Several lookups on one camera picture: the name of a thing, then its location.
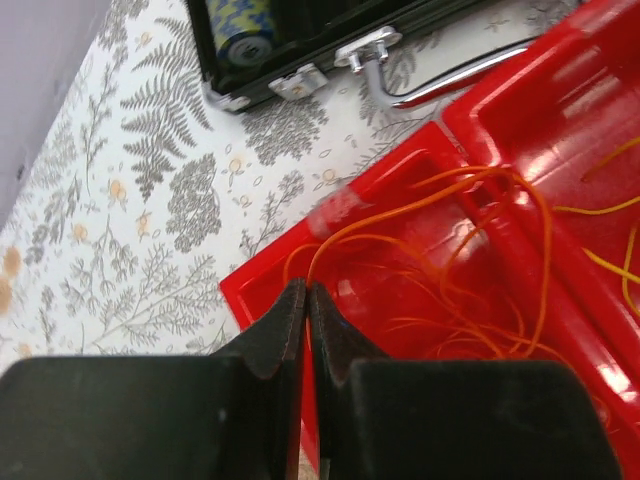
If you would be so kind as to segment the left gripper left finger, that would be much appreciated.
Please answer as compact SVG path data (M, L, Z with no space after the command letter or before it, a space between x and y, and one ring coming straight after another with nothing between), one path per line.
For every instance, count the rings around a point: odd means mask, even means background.
M206 356L35 357L1 378L5 479L294 479L306 287Z

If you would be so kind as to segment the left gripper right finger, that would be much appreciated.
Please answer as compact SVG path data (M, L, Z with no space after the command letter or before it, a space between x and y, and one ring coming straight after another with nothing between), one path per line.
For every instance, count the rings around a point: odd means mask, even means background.
M579 379L550 361L387 355L310 290L323 479L618 479Z

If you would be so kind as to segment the red compartment tray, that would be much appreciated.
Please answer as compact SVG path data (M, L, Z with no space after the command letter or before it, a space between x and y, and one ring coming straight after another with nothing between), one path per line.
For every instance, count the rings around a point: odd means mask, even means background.
M390 357L550 361L639 475L639 5L591 1L221 284L239 325L306 287Z

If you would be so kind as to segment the floral table mat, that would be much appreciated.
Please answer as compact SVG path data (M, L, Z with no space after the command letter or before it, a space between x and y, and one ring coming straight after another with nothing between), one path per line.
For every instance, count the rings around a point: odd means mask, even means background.
M182 1L115 1L1 234L1 364L207 354L219 281L444 107L380 109L334 71L297 102L211 107Z

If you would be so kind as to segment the black poker chip case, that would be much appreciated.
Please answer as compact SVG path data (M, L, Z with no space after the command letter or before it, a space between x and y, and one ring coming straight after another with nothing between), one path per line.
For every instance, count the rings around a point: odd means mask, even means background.
M525 38L467 60L404 94L383 79L390 49L418 33L430 33L481 7L479 1L270 1L276 25L271 54L259 65L238 68L216 56L207 1L187 2L204 97L239 113L279 97L293 102L324 87L329 72L363 74L384 109L411 110L477 82L495 66L523 53Z

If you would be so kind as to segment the green poker chip row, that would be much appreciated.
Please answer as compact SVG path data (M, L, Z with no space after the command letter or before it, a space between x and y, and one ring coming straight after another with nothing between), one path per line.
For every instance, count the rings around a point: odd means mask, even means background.
M212 0L206 6L216 56L223 64L254 67L271 54L276 25L270 1Z

